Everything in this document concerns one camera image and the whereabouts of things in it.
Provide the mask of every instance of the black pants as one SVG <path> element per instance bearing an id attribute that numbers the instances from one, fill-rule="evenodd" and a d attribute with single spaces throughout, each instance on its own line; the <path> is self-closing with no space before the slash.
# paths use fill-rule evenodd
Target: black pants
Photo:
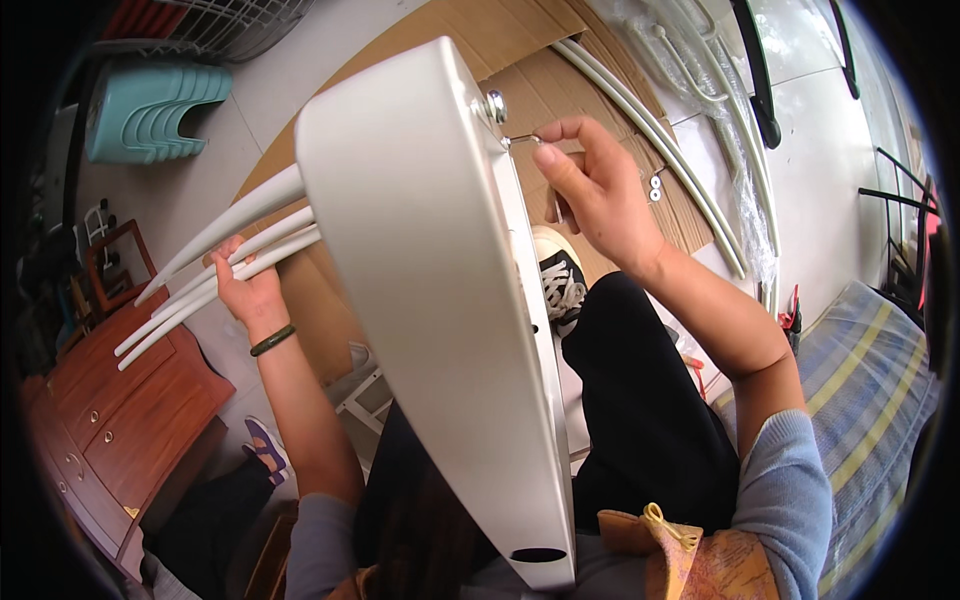
<path id="1" fill-rule="evenodd" d="M 270 470 L 251 456 L 236 470 L 191 488 L 156 535 L 154 554 L 203 600 L 224 598 L 233 551 L 274 487 Z"/>
<path id="2" fill-rule="evenodd" d="M 597 512 L 641 515 L 648 502 L 657 502 L 667 519 L 703 527 L 708 535 L 729 527 L 736 452 L 646 293 L 622 273 L 601 278 L 563 351 L 584 382 L 593 444 L 573 482 L 577 530 L 597 533 Z M 417 487 L 430 464 L 398 408 L 390 409 L 354 521 L 360 566 L 375 563 L 392 503 Z M 492 546 L 481 538 L 477 552 L 486 557 Z"/>

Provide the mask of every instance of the cardboard box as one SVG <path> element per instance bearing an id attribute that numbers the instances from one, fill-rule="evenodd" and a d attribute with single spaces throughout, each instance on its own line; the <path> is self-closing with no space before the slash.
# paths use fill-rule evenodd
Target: cardboard box
<path id="1" fill-rule="evenodd" d="M 663 166 L 659 154 L 598 88 L 547 48 L 554 41 L 580 33 L 581 43 L 662 118 L 663 110 L 635 62 L 584 0 L 432 0 L 368 44 L 318 93 L 388 57 L 438 36 L 450 36 L 481 87 L 496 87 L 504 93 L 510 112 L 506 134 L 529 133 L 535 126 L 565 114 L 591 114 L 631 151 L 641 173 L 649 179 Z M 267 149 L 236 199 L 294 162 L 296 119 L 291 119 Z M 531 221 L 543 223 L 547 187 L 530 160 L 530 152 L 531 145 L 517 146 L 516 166 Z M 685 190 L 667 173 L 660 174 L 665 189 L 663 199 L 654 207 L 655 217 L 671 241 L 687 252 L 695 252 L 712 240 L 711 232 Z M 249 237 L 305 205 L 303 200 L 288 206 L 244 234 Z M 584 261 L 588 283 L 615 269 L 582 236 L 570 235 L 565 226 L 558 230 L 572 239 Z M 348 341 L 363 343 L 365 338 L 324 243 L 287 258 L 277 269 L 291 318 L 318 378 L 328 383 L 349 372 Z"/>

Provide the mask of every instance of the orange patterned fabric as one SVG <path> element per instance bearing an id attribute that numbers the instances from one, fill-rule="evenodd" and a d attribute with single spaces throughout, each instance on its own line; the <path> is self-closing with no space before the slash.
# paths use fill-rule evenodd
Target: orange patterned fabric
<path id="1" fill-rule="evenodd" d="M 647 557 L 647 600 L 779 598 L 767 556 L 754 534 L 718 531 L 687 550 L 670 532 L 671 526 L 681 535 L 698 538 L 703 534 L 699 527 L 617 511 L 601 511 L 597 518 L 604 547 Z"/>

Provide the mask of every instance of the cabinet drawer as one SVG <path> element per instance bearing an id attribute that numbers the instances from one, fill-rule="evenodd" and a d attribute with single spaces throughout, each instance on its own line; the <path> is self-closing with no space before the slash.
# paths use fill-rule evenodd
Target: cabinet drawer
<path id="1" fill-rule="evenodd" d="M 43 465 L 47 468 L 47 472 L 50 474 L 50 480 L 53 482 L 54 487 L 57 488 L 63 503 L 66 504 L 71 515 L 80 523 L 80 526 L 84 528 L 86 534 L 100 546 L 100 549 L 115 559 L 120 553 L 120 544 L 113 541 L 110 536 L 107 535 L 107 532 L 100 526 L 100 523 L 98 523 L 84 507 L 83 502 L 81 502 L 80 498 L 73 492 L 73 480 L 60 473 L 60 468 L 57 466 L 53 457 L 50 456 L 46 447 L 40 448 L 37 454 L 43 462 Z"/>
<path id="2" fill-rule="evenodd" d="M 113 497 L 139 511 L 216 409 L 195 370 L 174 356 L 114 411 L 84 456 Z"/>
<path id="3" fill-rule="evenodd" d="M 127 396 L 175 353 L 164 337 L 125 371 L 117 370 L 120 358 L 113 355 L 113 349 L 146 323 L 161 302 L 150 298 L 138 307 L 132 302 L 123 306 L 70 350 L 48 377 L 57 412 L 80 447 L 89 444 Z"/>
<path id="4" fill-rule="evenodd" d="M 70 439 L 63 424 L 53 411 L 49 410 L 45 398 L 37 403 L 34 414 L 34 430 L 40 435 L 39 445 L 44 446 L 49 455 L 47 458 L 51 465 L 48 470 L 54 484 L 60 488 L 61 493 L 69 496 L 68 500 L 76 498 L 83 510 L 74 507 L 74 514 L 81 523 L 84 522 L 86 513 L 89 520 L 119 548 L 130 531 L 133 518 L 124 511 L 97 477 L 80 449 Z M 65 485 L 67 492 L 63 492 L 60 482 Z M 88 529 L 91 537 L 96 539 L 95 529 Z M 102 542 L 101 545 L 105 550 L 111 547 L 110 544 Z"/>

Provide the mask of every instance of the white tile floor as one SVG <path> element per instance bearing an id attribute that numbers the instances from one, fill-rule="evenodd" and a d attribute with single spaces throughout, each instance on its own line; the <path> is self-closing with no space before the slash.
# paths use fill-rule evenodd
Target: white tile floor
<path id="1" fill-rule="evenodd" d="M 146 167 L 85 164 L 79 214 L 108 197 L 122 221 L 135 218 L 155 264 L 165 264 L 200 228 L 224 210 L 277 133 L 346 60 L 424 0 L 317 2 L 274 49 L 231 67 L 234 88 L 208 114 L 199 136 L 209 140 L 199 156 Z M 729 3 L 709 0 L 735 57 L 743 56 Z M 767 153 L 780 216 L 783 254 L 781 309 L 800 284 L 804 319 L 811 324 L 852 278 L 877 283 L 882 260 L 882 205 L 857 197 L 858 186 L 876 186 L 877 174 L 862 103 L 854 101 L 839 70 L 838 45 L 812 0 L 753 0 L 774 85 L 783 141 Z M 740 69 L 743 60 L 737 61 Z M 744 72 L 748 87 L 749 75 Z M 709 120 L 663 91 L 668 118 L 693 169 L 725 212 L 733 215 L 732 185 Z M 735 217 L 730 218 L 737 230 Z M 696 257 L 729 276 L 715 246 Z M 185 282 L 175 279 L 172 289 Z M 751 281 L 736 282 L 751 293 Z M 242 325 L 214 302 L 187 321 L 211 364 L 237 388 L 221 418 L 230 428 L 217 469 L 241 460 L 242 418 L 273 422 L 248 355 Z M 712 377 L 706 372 L 705 377 Z M 284 486 L 284 497 L 295 486 Z"/>

